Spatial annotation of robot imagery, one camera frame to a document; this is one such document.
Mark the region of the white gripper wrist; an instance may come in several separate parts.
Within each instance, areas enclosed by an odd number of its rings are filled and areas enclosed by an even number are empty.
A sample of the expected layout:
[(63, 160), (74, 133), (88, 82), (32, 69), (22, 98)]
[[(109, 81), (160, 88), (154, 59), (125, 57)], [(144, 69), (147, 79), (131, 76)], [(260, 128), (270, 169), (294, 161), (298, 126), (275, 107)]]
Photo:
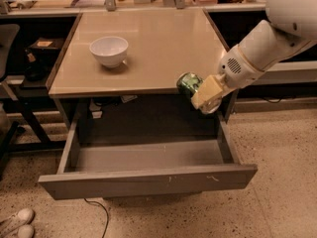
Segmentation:
[(223, 75), (209, 75), (191, 97), (196, 109), (216, 110), (228, 88), (244, 88), (264, 73), (249, 63), (238, 45), (231, 48), (220, 60), (218, 71)]

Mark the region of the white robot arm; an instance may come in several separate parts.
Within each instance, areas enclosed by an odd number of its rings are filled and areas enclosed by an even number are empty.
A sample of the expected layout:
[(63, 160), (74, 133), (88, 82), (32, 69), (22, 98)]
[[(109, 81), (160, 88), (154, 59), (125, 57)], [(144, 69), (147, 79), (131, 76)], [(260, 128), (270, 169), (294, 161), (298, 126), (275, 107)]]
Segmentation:
[(195, 108), (214, 112), (224, 96), (316, 44), (317, 0), (266, 0), (265, 13), (266, 18), (221, 58), (217, 73), (199, 85), (191, 97)]

